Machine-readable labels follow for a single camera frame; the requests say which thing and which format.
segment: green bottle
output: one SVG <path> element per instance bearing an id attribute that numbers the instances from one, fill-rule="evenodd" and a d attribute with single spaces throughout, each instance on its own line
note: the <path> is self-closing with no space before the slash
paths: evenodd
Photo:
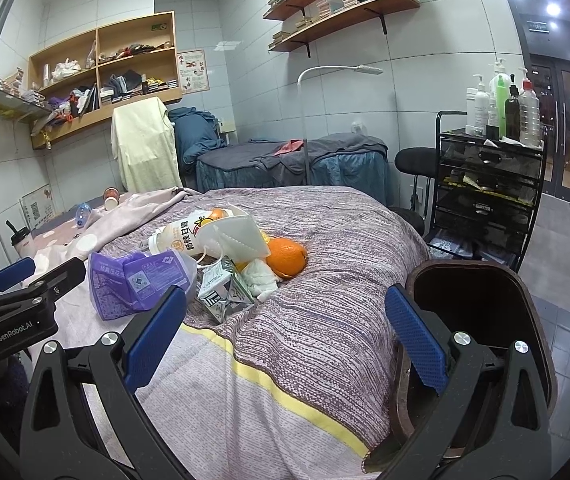
<path id="1" fill-rule="evenodd" d="M 503 76 L 498 77 L 496 84 L 496 111 L 498 112 L 498 138 L 503 139 L 507 134 L 507 127 L 505 124 L 505 101 L 508 99 L 507 87 Z"/>

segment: purple snack bag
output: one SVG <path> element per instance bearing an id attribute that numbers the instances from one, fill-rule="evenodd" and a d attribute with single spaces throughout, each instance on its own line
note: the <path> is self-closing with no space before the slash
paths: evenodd
<path id="1" fill-rule="evenodd" d="M 90 298 L 107 321 L 152 309 L 171 285 L 187 291 L 190 279 L 179 256 L 133 253 L 118 259 L 92 253 L 89 257 Z"/>
<path id="2" fill-rule="evenodd" d="M 136 301 L 125 278 L 123 264 L 98 253 L 89 255 L 89 292 L 96 312 L 104 321 L 133 314 Z"/>

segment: black chair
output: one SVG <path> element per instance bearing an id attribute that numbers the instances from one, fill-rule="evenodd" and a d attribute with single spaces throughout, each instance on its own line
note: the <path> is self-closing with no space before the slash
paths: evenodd
<path id="1" fill-rule="evenodd" d="M 434 148 L 406 148 L 396 153 L 394 159 L 396 169 L 401 173 L 414 175 L 414 190 L 412 192 L 411 208 L 390 207 L 390 211 L 399 215 L 409 223 L 415 230 L 423 236 L 425 233 L 425 217 L 427 217 L 427 203 L 430 198 L 430 180 L 436 179 L 438 171 L 438 154 Z M 416 186 L 418 177 L 427 178 L 427 186 L 424 197 L 423 216 L 415 211 L 416 208 Z"/>

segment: yellow towel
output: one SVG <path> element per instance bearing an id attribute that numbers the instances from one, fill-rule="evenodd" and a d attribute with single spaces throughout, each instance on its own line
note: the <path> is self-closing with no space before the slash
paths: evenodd
<path id="1" fill-rule="evenodd" d="M 114 110 L 111 151 L 130 192 L 183 186 L 178 174 L 174 129 L 167 108 L 158 97 Z"/>

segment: drawer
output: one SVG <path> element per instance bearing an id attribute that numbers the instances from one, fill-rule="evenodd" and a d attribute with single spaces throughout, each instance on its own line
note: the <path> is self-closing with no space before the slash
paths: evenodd
<path id="1" fill-rule="evenodd" d="M 503 198 L 464 188 L 439 186 L 436 204 L 482 223 L 502 226 L 505 230 L 527 233 L 532 211 Z"/>
<path id="2" fill-rule="evenodd" d="M 534 205 L 537 184 L 532 181 L 522 178 L 502 178 L 495 174 L 465 170 L 460 166 L 450 166 L 441 162 L 439 166 L 441 185 L 494 196 L 522 207 L 532 208 Z"/>
<path id="3" fill-rule="evenodd" d="M 479 244 L 492 244 L 510 253 L 520 254 L 525 241 L 525 234 L 506 232 L 499 227 L 491 226 L 478 219 L 467 218 L 450 211 L 436 209 L 434 224 L 449 229 Z"/>
<path id="4" fill-rule="evenodd" d="M 470 142 L 441 139 L 441 162 L 497 175 L 524 176 L 537 180 L 541 158 L 506 152 Z"/>

